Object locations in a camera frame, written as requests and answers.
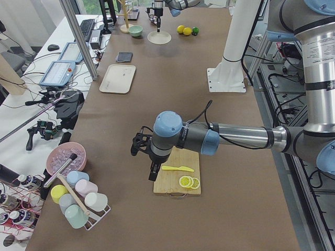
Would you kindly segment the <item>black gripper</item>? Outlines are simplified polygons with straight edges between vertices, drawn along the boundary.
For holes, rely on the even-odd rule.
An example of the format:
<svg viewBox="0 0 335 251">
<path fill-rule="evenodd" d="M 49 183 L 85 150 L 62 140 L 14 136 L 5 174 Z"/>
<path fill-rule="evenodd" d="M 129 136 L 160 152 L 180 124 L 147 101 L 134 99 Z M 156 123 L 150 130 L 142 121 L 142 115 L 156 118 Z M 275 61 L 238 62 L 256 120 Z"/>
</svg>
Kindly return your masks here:
<svg viewBox="0 0 335 251">
<path fill-rule="evenodd" d="M 150 157 L 152 163 L 150 167 L 149 180 L 156 181 L 160 170 L 160 164 L 153 160 L 153 151 L 151 150 L 152 134 L 145 134 L 145 129 L 148 129 L 151 133 L 153 133 L 153 130 L 151 128 L 147 126 L 142 126 L 140 131 L 137 132 L 135 137 L 132 139 L 130 153 L 132 156 L 136 156 L 138 152 L 141 151 Z"/>
<path fill-rule="evenodd" d="M 150 10 L 154 10 L 154 15 L 157 17 L 157 33 L 160 32 L 161 28 L 161 17 L 163 16 L 163 7 L 164 1 L 163 0 L 154 0 L 152 2 L 151 7 L 147 7 L 146 13 L 150 14 Z"/>
</svg>

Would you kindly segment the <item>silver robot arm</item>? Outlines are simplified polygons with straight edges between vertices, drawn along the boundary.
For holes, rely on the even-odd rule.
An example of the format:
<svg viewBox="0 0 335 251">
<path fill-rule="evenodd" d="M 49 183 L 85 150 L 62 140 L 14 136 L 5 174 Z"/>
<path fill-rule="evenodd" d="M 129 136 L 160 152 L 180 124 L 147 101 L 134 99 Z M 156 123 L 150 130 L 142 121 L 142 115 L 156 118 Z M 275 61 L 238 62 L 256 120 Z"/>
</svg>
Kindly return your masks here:
<svg viewBox="0 0 335 251">
<path fill-rule="evenodd" d="M 163 8 L 164 5 L 166 5 L 169 10 L 170 13 L 173 17 L 178 16 L 182 10 L 190 8 L 190 7 L 194 7 L 196 5 L 198 5 L 200 3 L 200 1 L 197 0 L 154 0 L 151 4 L 150 7 L 147 7 L 147 14 L 150 14 L 150 10 L 152 9 L 154 11 L 153 16 L 156 19 L 157 22 L 157 32 L 160 32 L 160 28 L 161 28 L 161 17 L 163 16 Z"/>
<path fill-rule="evenodd" d="M 138 132 L 131 154 L 151 159 L 149 179 L 173 147 L 213 155 L 221 144 L 250 150 L 274 149 L 334 173 L 334 1 L 271 1 L 270 41 L 302 44 L 308 122 L 303 127 L 246 127 L 193 119 L 184 122 L 173 111 L 161 112 L 151 134 Z"/>
</svg>

